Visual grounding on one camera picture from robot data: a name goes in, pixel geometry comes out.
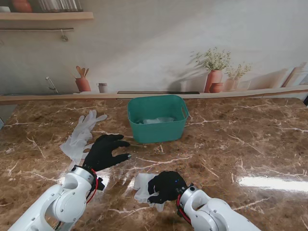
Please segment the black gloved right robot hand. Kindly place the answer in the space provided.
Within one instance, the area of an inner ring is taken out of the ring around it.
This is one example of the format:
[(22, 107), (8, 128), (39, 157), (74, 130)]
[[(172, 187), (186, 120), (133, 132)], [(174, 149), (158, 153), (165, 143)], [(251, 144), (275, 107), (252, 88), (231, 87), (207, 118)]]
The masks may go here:
[(187, 188), (185, 180), (178, 172), (163, 171), (148, 182), (150, 197), (147, 201), (155, 204), (174, 201)]

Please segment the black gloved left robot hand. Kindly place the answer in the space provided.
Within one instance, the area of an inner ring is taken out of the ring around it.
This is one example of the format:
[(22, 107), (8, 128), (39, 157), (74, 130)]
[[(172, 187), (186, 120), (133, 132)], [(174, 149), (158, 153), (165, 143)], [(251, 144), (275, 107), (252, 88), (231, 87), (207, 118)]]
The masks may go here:
[(112, 155), (115, 149), (130, 146), (129, 142), (122, 140), (123, 138), (123, 135), (101, 135), (92, 145), (83, 167), (97, 172), (129, 160), (131, 154)]

